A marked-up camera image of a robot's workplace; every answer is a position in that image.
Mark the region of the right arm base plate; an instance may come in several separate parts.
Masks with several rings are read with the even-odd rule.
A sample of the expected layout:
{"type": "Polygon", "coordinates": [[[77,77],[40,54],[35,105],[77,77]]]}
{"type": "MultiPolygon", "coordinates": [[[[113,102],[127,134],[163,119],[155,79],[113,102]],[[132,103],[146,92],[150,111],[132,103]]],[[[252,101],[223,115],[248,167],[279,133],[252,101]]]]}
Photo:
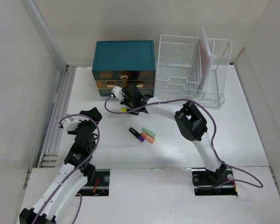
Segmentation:
{"type": "Polygon", "coordinates": [[[232,169],[228,168],[219,177],[204,168],[192,169],[192,183],[195,196],[237,196],[235,182],[224,182],[234,179],[232,169]]]}

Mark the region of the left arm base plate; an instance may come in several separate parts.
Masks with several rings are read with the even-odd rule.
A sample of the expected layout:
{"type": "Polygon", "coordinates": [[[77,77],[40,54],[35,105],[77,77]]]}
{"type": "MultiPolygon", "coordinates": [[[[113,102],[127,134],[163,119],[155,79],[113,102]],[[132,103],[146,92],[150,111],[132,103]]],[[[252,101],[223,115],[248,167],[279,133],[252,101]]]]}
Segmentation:
{"type": "Polygon", "coordinates": [[[92,182],[87,182],[80,190],[82,196],[109,196],[110,170],[97,169],[92,182]]]}

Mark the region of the pastel green highlighter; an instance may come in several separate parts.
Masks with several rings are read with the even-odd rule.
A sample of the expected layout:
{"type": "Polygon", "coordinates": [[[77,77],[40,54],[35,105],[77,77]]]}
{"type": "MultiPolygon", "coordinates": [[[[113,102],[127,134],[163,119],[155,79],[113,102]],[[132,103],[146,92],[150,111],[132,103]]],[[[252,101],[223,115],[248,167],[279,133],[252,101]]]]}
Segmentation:
{"type": "Polygon", "coordinates": [[[155,138],[155,137],[156,137],[156,134],[155,134],[154,132],[150,131],[150,130],[147,129],[147,128],[142,128],[141,130],[142,130],[142,132],[144,132],[145,134],[149,135],[149,136],[152,137],[152,138],[155,138]]]}

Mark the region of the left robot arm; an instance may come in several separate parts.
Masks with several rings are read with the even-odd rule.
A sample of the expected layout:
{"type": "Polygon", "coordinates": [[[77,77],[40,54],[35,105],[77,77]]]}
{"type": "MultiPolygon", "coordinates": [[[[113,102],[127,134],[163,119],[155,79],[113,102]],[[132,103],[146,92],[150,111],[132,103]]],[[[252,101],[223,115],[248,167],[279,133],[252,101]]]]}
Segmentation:
{"type": "Polygon", "coordinates": [[[96,168],[90,161],[100,140],[101,119],[96,107],[60,119],[58,127],[74,135],[74,143],[46,192],[30,209],[24,208],[19,214],[21,224],[56,224],[79,190],[94,182],[96,168]]]}

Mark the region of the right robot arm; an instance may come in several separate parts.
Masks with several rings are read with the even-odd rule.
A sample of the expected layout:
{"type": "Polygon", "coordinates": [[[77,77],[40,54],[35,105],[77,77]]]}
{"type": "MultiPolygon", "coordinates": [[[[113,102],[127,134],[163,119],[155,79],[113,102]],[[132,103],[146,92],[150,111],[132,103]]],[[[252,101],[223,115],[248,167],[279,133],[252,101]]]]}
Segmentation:
{"type": "Polygon", "coordinates": [[[223,180],[227,167],[215,155],[207,133],[207,120],[193,102],[187,100],[182,105],[166,103],[152,95],[142,95],[133,84],[124,88],[114,87],[112,92],[122,105],[174,120],[181,135],[198,150],[206,169],[206,184],[217,185],[223,180]]]}

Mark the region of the purple black highlighter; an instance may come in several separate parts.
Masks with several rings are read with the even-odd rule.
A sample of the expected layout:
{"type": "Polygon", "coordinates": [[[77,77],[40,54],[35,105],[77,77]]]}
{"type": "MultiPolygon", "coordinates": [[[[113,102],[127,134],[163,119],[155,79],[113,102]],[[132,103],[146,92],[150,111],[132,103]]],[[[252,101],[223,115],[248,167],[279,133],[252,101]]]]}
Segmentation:
{"type": "Polygon", "coordinates": [[[140,142],[144,142],[145,138],[139,133],[137,132],[134,128],[130,127],[129,128],[129,132],[135,137],[137,138],[140,142]]]}

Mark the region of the yellow black highlighter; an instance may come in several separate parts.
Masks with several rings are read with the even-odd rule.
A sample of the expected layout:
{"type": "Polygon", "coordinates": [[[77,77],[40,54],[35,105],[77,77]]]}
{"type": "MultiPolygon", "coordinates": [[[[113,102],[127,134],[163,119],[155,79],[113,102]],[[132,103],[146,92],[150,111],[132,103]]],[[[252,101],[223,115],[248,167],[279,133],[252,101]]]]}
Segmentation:
{"type": "Polygon", "coordinates": [[[136,116],[139,115],[138,111],[132,111],[132,109],[128,109],[128,108],[121,108],[121,112],[131,114],[131,115],[136,115],[136,116]]]}

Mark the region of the clear mesh zip pouch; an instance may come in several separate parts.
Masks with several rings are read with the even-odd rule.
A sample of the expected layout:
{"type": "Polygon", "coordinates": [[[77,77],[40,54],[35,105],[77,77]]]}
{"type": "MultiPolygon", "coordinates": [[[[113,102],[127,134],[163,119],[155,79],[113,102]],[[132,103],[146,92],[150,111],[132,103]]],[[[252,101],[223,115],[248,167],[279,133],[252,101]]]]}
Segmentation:
{"type": "Polygon", "coordinates": [[[201,28],[198,42],[201,62],[201,80],[198,86],[198,90],[203,90],[204,86],[206,85],[206,82],[208,81],[209,72],[216,59],[216,56],[210,51],[204,27],[201,28]]]}

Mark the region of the pastel orange highlighter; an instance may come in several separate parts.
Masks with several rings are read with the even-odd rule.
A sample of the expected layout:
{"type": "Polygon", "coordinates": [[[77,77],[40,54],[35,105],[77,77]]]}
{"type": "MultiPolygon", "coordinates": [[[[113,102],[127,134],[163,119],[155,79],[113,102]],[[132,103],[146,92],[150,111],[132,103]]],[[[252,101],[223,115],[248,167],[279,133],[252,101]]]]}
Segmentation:
{"type": "Polygon", "coordinates": [[[144,133],[144,132],[142,132],[141,133],[141,136],[143,137],[143,138],[145,138],[148,142],[150,142],[151,144],[153,144],[154,142],[155,142],[155,139],[153,138],[153,137],[151,137],[150,135],[148,135],[148,134],[146,134],[146,133],[144,133]]]}

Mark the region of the teal drawer organizer box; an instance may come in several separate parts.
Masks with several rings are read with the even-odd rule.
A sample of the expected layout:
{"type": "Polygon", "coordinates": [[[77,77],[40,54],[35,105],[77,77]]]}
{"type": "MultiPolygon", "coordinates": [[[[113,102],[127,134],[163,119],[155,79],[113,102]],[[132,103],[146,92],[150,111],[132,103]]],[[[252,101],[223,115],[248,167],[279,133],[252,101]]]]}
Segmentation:
{"type": "Polygon", "coordinates": [[[153,40],[98,41],[92,74],[100,96],[109,96],[114,86],[133,84],[141,94],[154,93],[155,54],[153,40]]]}

